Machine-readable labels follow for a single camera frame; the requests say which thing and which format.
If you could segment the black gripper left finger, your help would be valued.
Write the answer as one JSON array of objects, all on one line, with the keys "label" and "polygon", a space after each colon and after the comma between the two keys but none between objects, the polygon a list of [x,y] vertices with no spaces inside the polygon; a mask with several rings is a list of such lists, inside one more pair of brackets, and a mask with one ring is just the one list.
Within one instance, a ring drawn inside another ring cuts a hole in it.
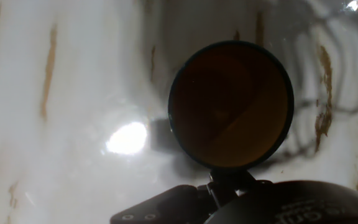
[{"label": "black gripper left finger", "polygon": [[225,206],[239,197],[237,192],[230,185],[223,182],[219,176],[210,174],[209,178],[210,182],[207,185],[207,189],[218,208]]}]

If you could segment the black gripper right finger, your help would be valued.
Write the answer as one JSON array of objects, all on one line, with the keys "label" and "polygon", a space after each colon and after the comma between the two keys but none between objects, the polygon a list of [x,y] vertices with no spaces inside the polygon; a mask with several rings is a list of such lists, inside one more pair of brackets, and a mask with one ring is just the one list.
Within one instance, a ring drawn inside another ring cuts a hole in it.
[{"label": "black gripper right finger", "polygon": [[245,194],[250,190],[254,190],[260,187],[264,187],[266,185],[273,184],[270,180],[258,180],[255,179],[251,174],[244,174],[241,177],[241,184],[239,187],[239,192],[241,194]]}]

